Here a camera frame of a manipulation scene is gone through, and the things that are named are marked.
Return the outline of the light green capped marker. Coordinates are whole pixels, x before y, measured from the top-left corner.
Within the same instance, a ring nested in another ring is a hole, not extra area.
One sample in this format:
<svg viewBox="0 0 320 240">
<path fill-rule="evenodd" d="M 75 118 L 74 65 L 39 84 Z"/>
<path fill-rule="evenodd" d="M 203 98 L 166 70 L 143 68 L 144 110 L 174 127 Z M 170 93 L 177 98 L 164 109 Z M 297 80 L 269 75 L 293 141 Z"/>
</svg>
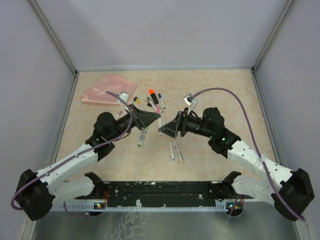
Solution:
<svg viewBox="0 0 320 240">
<path fill-rule="evenodd" d="M 140 133 L 139 140 L 138 140 L 138 143 L 137 143 L 138 147 L 141 147 L 143 145 L 143 141 L 144 141 L 144 138 L 145 138 L 145 132 L 146 132 L 146 130 L 144 129 Z"/>
</svg>

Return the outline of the magenta capped marker pen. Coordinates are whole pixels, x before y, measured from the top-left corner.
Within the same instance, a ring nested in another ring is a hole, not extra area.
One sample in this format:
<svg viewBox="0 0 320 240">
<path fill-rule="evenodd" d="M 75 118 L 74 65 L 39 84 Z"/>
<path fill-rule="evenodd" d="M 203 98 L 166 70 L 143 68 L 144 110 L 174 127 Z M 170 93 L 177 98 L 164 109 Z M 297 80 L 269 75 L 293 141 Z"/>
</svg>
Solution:
<svg viewBox="0 0 320 240">
<path fill-rule="evenodd" d="M 160 128 L 162 127 L 161 110 L 160 110 L 160 107 L 158 105 L 156 105 L 156 112 L 157 112 L 158 115 L 160 115 L 160 117 L 157 119 L 158 120 L 158 132 L 162 136 L 163 133 L 160 131 Z"/>
</svg>

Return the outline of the dark green capped marker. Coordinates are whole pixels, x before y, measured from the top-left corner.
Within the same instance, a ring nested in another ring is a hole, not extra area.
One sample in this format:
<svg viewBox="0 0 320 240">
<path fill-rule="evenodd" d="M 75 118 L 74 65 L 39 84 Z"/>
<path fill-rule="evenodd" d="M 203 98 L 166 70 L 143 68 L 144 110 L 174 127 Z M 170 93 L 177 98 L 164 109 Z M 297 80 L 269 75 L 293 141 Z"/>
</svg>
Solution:
<svg viewBox="0 0 320 240">
<path fill-rule="evenodd" d="M 140 146 L 140 147 L 143 146 L 143 144 L 144 144 L 144 141 L 145 141 L 147 132 L 148 132 L 148 127 L 145 128 L 145 129 L 143 130 L 143 132 L 141 133 L 140 142 L 139 142 L 139 146 Z"/>
</svg>

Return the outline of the lavender marker pen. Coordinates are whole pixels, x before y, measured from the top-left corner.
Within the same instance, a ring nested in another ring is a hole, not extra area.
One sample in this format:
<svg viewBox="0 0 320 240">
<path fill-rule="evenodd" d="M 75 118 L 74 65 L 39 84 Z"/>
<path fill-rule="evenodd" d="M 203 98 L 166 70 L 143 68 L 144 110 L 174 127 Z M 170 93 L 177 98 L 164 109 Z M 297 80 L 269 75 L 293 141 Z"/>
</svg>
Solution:
<svg viewBox="0 0 320 240">
<path fill-rule="evenodd" d="M 175 155 L 174 155 L 174 151 L 173 151 L 173 146 L 172 146 L 171 140 L 169 140 L 169 147 L 170 147 L 171 160 L 174 161 L 175 160 Z"/>
</svg>

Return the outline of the yellow capped marker pen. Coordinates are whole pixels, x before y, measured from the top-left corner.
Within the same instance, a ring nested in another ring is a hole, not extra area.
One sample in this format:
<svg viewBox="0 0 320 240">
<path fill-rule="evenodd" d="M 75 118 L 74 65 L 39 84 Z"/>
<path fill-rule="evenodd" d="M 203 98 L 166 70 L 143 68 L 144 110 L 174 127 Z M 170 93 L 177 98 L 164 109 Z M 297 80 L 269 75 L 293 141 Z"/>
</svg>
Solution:
<svg viewBox="0 0 320 240">
<path fill-rule="evenodd" d="M 184 163 L 184 159 L 183 159 L 183 157 L 182 157 L 182 155 L 181 155 L 180 149 L 179 149 L 179 147 L 178 147 L 178 145 L 177 145 L 177 143 L 176 143 L 175 140 L 173 140 L 173 144 L 174 144 L 174 146 L 175 146 L 175 149 L 176 149 L 176 151 L 177 151 L 177 154 L 178 154 L 178 157 L 179 157 L 180 161 L 181 161 L 182 163 Z"/>
</svg>

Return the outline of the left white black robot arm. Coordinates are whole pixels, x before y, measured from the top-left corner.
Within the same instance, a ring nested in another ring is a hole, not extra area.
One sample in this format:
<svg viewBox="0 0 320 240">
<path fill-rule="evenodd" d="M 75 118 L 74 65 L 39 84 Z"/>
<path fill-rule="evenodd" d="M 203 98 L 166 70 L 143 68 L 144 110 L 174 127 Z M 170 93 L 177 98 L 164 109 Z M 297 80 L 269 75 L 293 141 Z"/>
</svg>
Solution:
<svg viewBox="0 0 320 240">
<path fill-rule="evenodd" d="M 101 113 L 92 135 L 77 150 L 48 167 L 27 169 L 21 174 L 11 206 L 18 204 L 17 210 L 37 221 L 55 205 L 78 197 L 101 197 L 104 186 L 96 174 L 87 173 L 76 180 L 69 177 L 106 157 L 115 148 L 114 143 L 131 129 L 143 130 L 160 117 L 159 113 L 140 110 L 132 104 L 129 112 L 119 119 L 110 112 Z"/>
</svg>

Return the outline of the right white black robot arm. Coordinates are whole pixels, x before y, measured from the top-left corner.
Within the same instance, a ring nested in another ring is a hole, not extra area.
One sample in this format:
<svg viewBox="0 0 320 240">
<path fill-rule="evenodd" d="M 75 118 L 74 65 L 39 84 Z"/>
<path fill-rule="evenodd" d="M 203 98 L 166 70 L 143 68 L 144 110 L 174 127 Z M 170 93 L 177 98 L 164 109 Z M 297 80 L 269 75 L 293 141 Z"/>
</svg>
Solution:
<svg viewBox="0 0 320 240">
<path fill-rule="evenodd" d="M 208 145 L 216 154 L 261 178 L 255 180 L 239 172 L 230 173 L 223 185 L 223 192 L 227 197 L 250 196 L 274 206 L 290 221 L 304 220 L 302 214 L 315 198 L 309 174 L 301 168 L 292 170 L 265 155 L 259 155 L 225 127 L 225 119 L 218 108 L 206 108 L 202 117 L 188 114 L 186 108 L 158 130 L 171 138 L 183 137 L 187 133 L 208 137 Z"/>
</svg>

